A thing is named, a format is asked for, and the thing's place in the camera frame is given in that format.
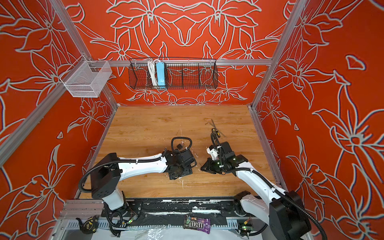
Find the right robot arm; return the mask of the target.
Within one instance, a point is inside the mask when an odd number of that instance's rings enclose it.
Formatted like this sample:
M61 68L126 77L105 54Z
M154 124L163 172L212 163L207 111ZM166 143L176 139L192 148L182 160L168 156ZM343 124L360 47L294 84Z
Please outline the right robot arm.
M228 142L219 141L220 131L212 128L212 145L207 149L210 157L201 171L210 174L233 174L243 180L257 194L244 194L241 209L263 221L277 240L300 240L309 233L312 225L323 240L328 238L321 224L305 210L301 197L287 192L258 172L242 155L236 155Z

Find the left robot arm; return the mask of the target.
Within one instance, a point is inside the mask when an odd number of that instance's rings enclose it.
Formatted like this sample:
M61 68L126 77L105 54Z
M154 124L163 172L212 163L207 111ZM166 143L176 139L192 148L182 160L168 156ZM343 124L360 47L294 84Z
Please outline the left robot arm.
M197 161L191 152L192 139L174 137L171 149L142 158L120 158L110 153L90 168L78 183L82 193L101 199L111 211L127 208L125 195L118 189L119 182L146 174L166 173L171 181L191 175Z

